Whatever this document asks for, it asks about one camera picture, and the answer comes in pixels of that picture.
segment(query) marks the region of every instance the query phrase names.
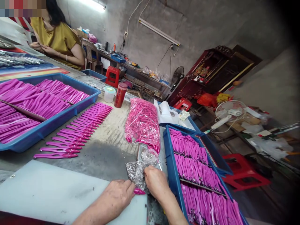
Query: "fluorescent tube light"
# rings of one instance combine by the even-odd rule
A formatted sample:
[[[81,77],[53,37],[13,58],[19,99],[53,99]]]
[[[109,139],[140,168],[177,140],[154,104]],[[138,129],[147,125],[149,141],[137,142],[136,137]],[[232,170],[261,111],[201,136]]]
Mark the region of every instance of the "fluorescent tube light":
[[[169,42],[172,42],[173,44],[179,46],[180,42],[176,41],[173,37],[167,35],[166,33],[162,32],[161,30],[157,29],[155,26],[149,24],[145,20],[139,18],[138,21],[144,25],[145,27],[148,27],[150,30],[153,30],[158,35],[162,36],[163,38],[167,39]]]
[[[84,0],[82,3],[87,4],[91,8],[99,11],[99,12],[105,12],[106,6],[103,5],[99,0]]]

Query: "blue plastic tray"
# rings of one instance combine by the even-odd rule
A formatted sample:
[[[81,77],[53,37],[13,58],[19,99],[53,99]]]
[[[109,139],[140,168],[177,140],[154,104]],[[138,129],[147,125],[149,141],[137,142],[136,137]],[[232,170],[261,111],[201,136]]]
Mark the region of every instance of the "blue plastic tray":
[[[106,78],[107,78],[106,76],[104,76],[102,74],[99,74],[99,73],[97,73],[95,71],[92,71],[90,69],[88,69],[88,70],[82,70],[81,72],[85,73],[86,75],[89,75],[89,76],[92,76],[92,77],[96,77],[96,78],[100,79],[104,83],[105,83]]]
[[[115,61],[117,61],[117,62],[119,62],[119,63],[125,63],[126,62],[126,60],[125,59],[123,59],[121,56],[119,56],[118,54],[110,54],[110,57],[113,59],[113,60],[115,60]]]
[[[212,160],[210,159],[212,164],[214,164],[218,173],[222,177],[225,177],[227,174],[233,175],[231,168],[228,166],[226,161],[220,155],[220,153],[218,152],[218,150],[216,149],[216,147],[213,145],[213,143],[211,142],[211,140],[206,134],[204,134],[201,131],[197,132],[175,124],[172,124],[170,126],[189,134],[190,136],[192,136],[192,138],[196,138],[197,142],[198,143],[200,142],[200,146],[206,148],[206,150],[209,152],[210,156],[212,157]]]
[[[172,146],[172,142],[171,142],[171,136],[170,136],[170,132],[169,132],[169,128],[174,129],[174,130],[178,130],[177,128],[167,125],[166,126],[166,130],[163,132],[163,140],[165,143],[165,151],[166,151],[166,159],[167,159],[167,170],[168,170],[168,179],[169,179],[169,186],[171,191],[173,192],[173,194],[175,195],[179,206],[185,216],[185,218],[188,221],[188,215],[187,215],[187,211],[185,208],[185,204],[184,204],[184,200],[183,200],[183,194],[182,194],[182,190],[181,190],[181,186],[180,186],[180,180],[179,180],[179,176],[178,176],[178,170],[177,170],[177,166],[176,166],[176,162],[175,162],[175,157],[174,157],[174,151],[173,151],[173,146]],[[182,135],[186,136],[189,135],[188,133],[185,133],[181,130],[178,130],[182,133]],[[202,144],[200,143],[199,139],[191,136],[197,143],[199,143],[199,146],[203,147]],[[233,200],[230,192],[228,191],[225,183],[223,182],[221,176],[219,175],[218,171],[216,170],[215,166],[212,164],[210,158],[207,158],[209,165],[212,165],[212,169],[214,170],[214,172],[218,175],[221,184],[224,186],[224,189],[226,190],[228,196],[230,197],[231,200]],[[243,214],[240,212],[242,221],[244,225],[249,225],[247,220],[245,219],[245,217],[243,216]]]
[[[35,77],[23,77],[18,80],[23,81],[24,83],[30,83],[36,85],[45,79],[62,81],[64,84],[70,85],[73,88],[79,91],[83,91],[84,93],[90,96],[72,105],[71,107],[65,109],[64,111],[56,114],[50,119],[42,122],[35,128],[28,131],[27,133],[16,138],[15,140],[6,144],[0,143],[0,151],[12,150],[18,153],[24,152],[25,150],[33,146],[38,141],[44,139],[48,134],[50,134],[55,129],[63,125],[72,117],[76,116],[79,112],[86,109],[89,105],[95,103],[97,101],[98,95],[101,93],[101,91],[62,73],[55,73],[55,74],[35,76]]]
[[[215,148],[215,146],[211,142],[211,140],[208,138],[208,136],[199,130],[199,128],[194,123],[194,121],[192,120],[191,117],[188,117],[188,120],[190,121],[190,123],[192,124],[192,126],[194,127],[194,129],[196,131],[188,129],[188,128],[185,128],[185,127],[180,126],[180,125],[170,124],[170,123],[161,123],[160,126],[166,127],[166,125],[170,125],[172,127],[175,127],[177,129],[179,129],[180,131],[188,133],[189,135],[191,135],[193,137],[195,137],[195,135],[201,137],[201,141],[203,142],[202,146],[204,148],[206,148],[207,151],[209,152],[209,154],[211,155],[213,161],[215,162],[215,164],[217,166],[216,169],[218,170],[219,174],[222,177],[225,177],[226,174],[233,175],[232,170],[230,169],[230,167],[228,166],[228,164],[225,162],[225,160],[222,158],[222,156],[220,155],[220,153],[218,152],[218,150]]]

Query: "black hair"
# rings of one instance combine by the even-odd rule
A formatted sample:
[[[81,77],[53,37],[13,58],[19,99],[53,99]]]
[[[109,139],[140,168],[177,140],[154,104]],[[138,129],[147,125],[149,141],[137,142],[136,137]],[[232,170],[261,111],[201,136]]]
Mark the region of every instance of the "black hair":
[[[46,0],[46,8],[50,16],[50,24],[58,26],[60,22],[66,23],[65,15],[60,7],[57,5],[56,0]]]

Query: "red thermos bottle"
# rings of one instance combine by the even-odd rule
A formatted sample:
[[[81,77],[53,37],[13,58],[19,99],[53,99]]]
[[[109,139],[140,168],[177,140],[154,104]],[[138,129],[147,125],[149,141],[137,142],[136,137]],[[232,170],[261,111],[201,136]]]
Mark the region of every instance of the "red thermos bottle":
[[[126,91],[127,91],[127,84],[119,83],[118,90],[117,90],[117,96],[116,96],[116,100],[115,100],[115,107],[121,108]]]

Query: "white cutting board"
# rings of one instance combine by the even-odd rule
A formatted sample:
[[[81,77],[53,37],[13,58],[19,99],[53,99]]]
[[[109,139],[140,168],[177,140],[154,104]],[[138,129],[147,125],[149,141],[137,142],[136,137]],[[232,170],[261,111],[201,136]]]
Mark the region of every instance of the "white cutting board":
[[[0,185],[0,211],[59,224],[72,224],[109,184],[36,160],[14,175]],[[136,195],[109,224],[146,224],[146,204],[147,195]]]

